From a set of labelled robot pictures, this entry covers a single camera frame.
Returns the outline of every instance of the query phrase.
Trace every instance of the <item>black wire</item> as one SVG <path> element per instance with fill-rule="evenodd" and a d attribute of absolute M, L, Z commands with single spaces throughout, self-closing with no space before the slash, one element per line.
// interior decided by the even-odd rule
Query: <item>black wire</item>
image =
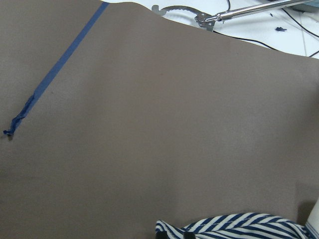
<path fill-rule="evenodd" d="M 309 31 L 309 30 L 306 29 L 304 26 L 302 26 L 299 22 L 297 22 L 286 10 L 284 10 L 283 8 L 282 8 L 282 10 L 283 10 L 295 23 L 297 23 L 298 26 L 300 26 L 303 30 L 305 30 L 306 32 L 310 33 L 311 35 L 316 36 L 316 37 L 319 38 L 318 35 L 314 34 L 314 33 L 311 32 L 311 31 Z"/>
<path fill-rule="evenodd" d="M 223 35 L 223 36 L 229 36 L 229 35 L 226 35 L 226 34 L 220 33 L 220 32 L 215 31 L 215 30 L 214 30 L 214 32 L 215 32 L 215 33 L 217 33 L 217 34 Z M 261 42 L 261 41 L 258 41 L 258 40 L 247 39 L 247 38 L 241 38 L 241 37 L 237 37 L 237 36 L 229 36 L 229 37 L 231 37 L 231 38 L 235 38 L 235 39 L 238 39 L 238 40 L 244 40 L 244 41 L 253 41 L 253 42 L 257 42 L 257 43 L 259 43 L 259 44 L 262 44 L 262 45 L 264 45 L 264 46 L 268 47 L 269 49 L 272 49 L 272 50 L 278 51 L 276 48 L 271 47 L 271 46 L 267 45 L 266 43 Z"/>
<path fill-rule="evenodd" d="M 227 9 L 227 11 L 229 11 L 229 10 L 230 10 L 230 0 L 227 0 L 227 3 L 228 3 L 228 9 Z"/>
<path fill-rule="evenodd" d="M 319 51 L 316 51 L 314 54 L 310 55 L 309 57 L 313 57 L 314 55 L 317 55 Z"/>

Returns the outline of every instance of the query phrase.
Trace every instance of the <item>striped fabric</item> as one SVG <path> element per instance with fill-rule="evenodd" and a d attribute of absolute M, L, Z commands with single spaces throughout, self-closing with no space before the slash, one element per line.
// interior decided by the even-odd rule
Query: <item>striped fabric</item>
<path fill-rule="evenodd" d="M 315 239 L 306 227 L 257 213 L 203 219 L 181 229 L 158 221 L 156 232 L 167 232 L 169 239 L 183 239 L 184 232 L 193 232 L 197 239 Z"/>

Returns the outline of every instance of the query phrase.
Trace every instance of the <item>blue painter's tape strip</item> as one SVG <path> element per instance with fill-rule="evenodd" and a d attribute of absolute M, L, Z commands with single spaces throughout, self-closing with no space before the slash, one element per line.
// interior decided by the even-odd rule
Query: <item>blue painter's tape strip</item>
<path fill-rule="evenodd" d="M 81 41 L 84 39 L 86 34 L 90 31 L 94 23 L 101 16 L 101 14 L 103 13 L 103 11 L 106 9 L 108 5 L 109 4 L 107 2 L 103 2 L 101 6 L 96 10 L 94 15 L 91 17 L 88 23 L 84 26 L 84 28 L 81 30 L 78 36 L 74 39 L 74 41 L 71 43 L 68 49 L 63 53 L 61 58 L 55 63 L 52 69 L 48 72 L 48 74 L 43 78 L 43 80 L 34 90 L 33 95 L 30 96 L 30 98 L 27 100 L 21 112 L 15 118 L 12 119 L 10 129 L 3 131 L 4 134 L 8 136 L 14 134 L 15 130 L 18 128 L 22 120 L 27 116 L 27 114 L 35 105 L 35 103 L 39 100 L 43 92 L 53 81 L 55 76 L 59 73 L 59 71 L 62 69 L 64 64 L 68 61 L 68 59 L 76 50 L 76 48 L 80 45 Z"/>

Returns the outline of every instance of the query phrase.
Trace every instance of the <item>metal rod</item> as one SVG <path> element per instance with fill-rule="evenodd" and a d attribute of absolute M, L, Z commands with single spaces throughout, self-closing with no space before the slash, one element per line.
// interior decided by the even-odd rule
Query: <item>metal rod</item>
<path fill-rule="evenodd" d="M 206 18 L 205 22 L 230 20 L 230 19 L 233 19 L 236 17 L 247 16 L 247 15 L 252 15 L 255 13 L 267 11 L 269 9 L 284 8 L 287 6 L 302 4 L 305 2 L 309 2 L 309 1 L 313 1 L 313 0 L 278 0 L 278 1 L 273 1 L 270 3 L 266 3 L 266 4 L 259 4 L 259 5 L 244 7 L 244 8 L 240 8 L 240 9 L 221 12 L 215 16 Z"/>

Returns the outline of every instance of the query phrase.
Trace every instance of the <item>black debris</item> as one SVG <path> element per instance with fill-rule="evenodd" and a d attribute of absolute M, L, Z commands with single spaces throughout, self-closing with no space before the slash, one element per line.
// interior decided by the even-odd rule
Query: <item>black debris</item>
<path fill-rule="evenodd" d="M 282 28 L 282 27 L 276 27 L 275 30 L 276 30 L 276 31 L 287 31 L 287 29 L 284 29 L 284 28 Z"/>

